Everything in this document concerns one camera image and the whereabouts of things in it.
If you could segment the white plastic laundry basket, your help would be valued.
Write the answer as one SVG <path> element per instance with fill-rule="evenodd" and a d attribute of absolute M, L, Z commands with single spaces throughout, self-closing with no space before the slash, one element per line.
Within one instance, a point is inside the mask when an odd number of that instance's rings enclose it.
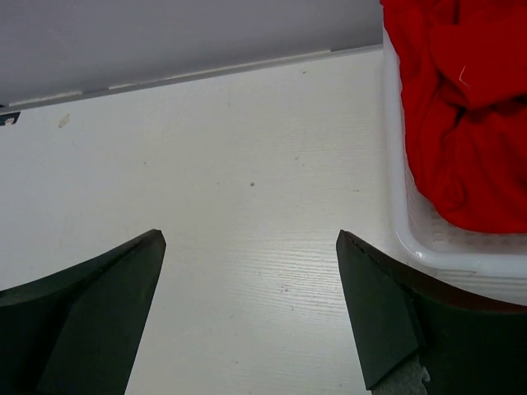
<path fill-rule="evenodd" d="M 383 92 L 391 215 L 408 261 L 451 285 L 526 303 L 526 236 L 471 232 L 444 220 L 417 190 L 404 149 L 399 58 L 383 36 Z"/>

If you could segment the red t-shirt pile in basket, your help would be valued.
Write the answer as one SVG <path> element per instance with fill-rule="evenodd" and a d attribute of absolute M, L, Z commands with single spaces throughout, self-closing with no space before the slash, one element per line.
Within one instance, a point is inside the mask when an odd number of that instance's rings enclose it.
<path fill-rule="evenodd" d="M 526 4 L 385 1 L 408 165 L 448 222 L 526 230 Z"/>

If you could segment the dark blue table label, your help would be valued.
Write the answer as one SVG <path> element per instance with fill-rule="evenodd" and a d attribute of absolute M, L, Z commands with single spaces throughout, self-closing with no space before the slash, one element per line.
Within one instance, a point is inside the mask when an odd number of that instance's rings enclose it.
<path fill-rule="evenodd" d="M 16 124 L 21 113 L 20 112 L 13 112 L 13 113 L 5 113 L 0 115 L 0 126 L 9 126 Z"/>

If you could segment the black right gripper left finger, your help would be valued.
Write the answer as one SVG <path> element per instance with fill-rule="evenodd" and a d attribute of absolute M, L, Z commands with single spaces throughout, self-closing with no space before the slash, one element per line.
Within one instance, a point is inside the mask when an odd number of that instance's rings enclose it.
<path fill-rule="evenodd" d="M 161 274 L 149 230 L 98 257 L 1 292 L 3 394 L 123 394 Z"/>

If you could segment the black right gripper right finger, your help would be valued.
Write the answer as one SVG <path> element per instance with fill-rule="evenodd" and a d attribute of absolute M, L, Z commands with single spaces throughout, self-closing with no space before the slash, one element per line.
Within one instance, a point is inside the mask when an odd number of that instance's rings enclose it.
<path fill-rule="evenodd" d="M 371 393 L 525 393 L 523 305 L 439 281 L 347 231 L 336 250 Z"/>

